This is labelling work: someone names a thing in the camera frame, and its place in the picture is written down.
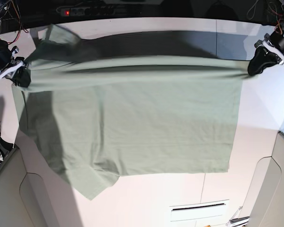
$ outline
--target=white table surface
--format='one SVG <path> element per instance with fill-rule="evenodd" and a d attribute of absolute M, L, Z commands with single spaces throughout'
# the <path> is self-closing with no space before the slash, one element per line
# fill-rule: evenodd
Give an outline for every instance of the white table surface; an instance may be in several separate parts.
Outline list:
<path fill-rule="evenodd" d="M 63 26 L 86 39 L 141 31 L 197 31 L 188 40 L 193 45 L 201 45 L 201 48 L 206 46 L 206 40 L 202 40 L 198 32 L 211 32 L 213 38 L 209 40 L 216 45 L 211 45 L 212 49 L 207 51 L 216 53 L 220 58 L 242 60 L 251 59 L 255 51 L 253 44 L 263 39 L 265 33 L 273 31 L 272 27 L 243 22 L 160 17 L 83 21 Z M 30 31 L 32 35 L 42 35 L 44 32 L 39 28 Z M 14 36 L 15 33 L 9 33 L 1 35 L 1 38 L 10 41 Z M 24 32 L 15 44 L 20 48 L 20 56 L 28 56 L 35 48 L 31 35 Z M 12 142 L 16 137 L 18 122 L 9 81 L 1 81 L 0 95 L 5 99 L 2 135 Z M 256 165 L 261 158 L 271 156 L 276 134 L 283 121 L 284 68 L 275 66 L 243 82 L 238 126 L 227 173 L 121 177 L 113 187 L 92 201 L 60 179 L 47 166 L 34 144 L 25 137 L 18 138 L 18 143 L 27 171 L 42 176 L 53 209 L 63 227 L 162 227 L 169 224 L 169 206 L 230 200 L 226 216 L 210 223 L 218 225 L 226 223 L 243 205 Z M 242 212 L 243 215 L 249 215 L 251 207 Z M 208 224 L 198 221 L 173 226 L 205 225 Z"/>

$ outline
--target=dark background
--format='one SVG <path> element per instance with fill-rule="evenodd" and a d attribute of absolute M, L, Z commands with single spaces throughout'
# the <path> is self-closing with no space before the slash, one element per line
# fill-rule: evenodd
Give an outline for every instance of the dark background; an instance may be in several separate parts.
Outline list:
<path fill-rule="evenodd" d="M 94 20 L 122 17 L 198 17 L 226 19 L 276 25 L 277 16 L 269 11 L 271 6 L 281 12 L 278 0 L 259 0 L 255 15 L 247 18 L 248 10 L 255 0 L 164 0 L 160 5 L 146 4 L 112 4 L 107 5 L 101 0 L 14 0 L 19 6 L 21 22 L 24 28 L 45 26 L 74 21 Z M 93 13 L 90 16 L 62 17 L 56 12 L 60 6 L 90 6 Z M 10 9 L 2 18 L 1 33 L 16 31 L 19 23 L 15 12 Z"/>

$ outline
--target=sage green fabric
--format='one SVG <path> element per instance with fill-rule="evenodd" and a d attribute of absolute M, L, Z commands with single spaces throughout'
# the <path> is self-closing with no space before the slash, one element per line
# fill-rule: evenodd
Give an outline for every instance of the sage green fabric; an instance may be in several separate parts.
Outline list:
<path fill-rule="evenodd" d="M 28 58 L 31 85 L 14 89 L 21 130 L 53 171 L 89 199 L 119 176 L 227 172 L 248 62 L 86 61 L 79 43 L 51 27 Z"/>

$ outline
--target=cloth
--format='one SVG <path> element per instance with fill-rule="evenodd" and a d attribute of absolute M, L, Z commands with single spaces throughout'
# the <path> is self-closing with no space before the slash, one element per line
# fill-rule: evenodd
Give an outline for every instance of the cloth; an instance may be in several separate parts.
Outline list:
<path fill-rule="evenodd" d="M 247 62 L 85 61 L 80 42 L 51 27 L 27 59 L 31 85 L 16 88 L 25 97 L 16 101 L 18 113 L 25 109 L 20 129 L 53 171 L 88 199 L 119 176 L 227 172 Z"/>

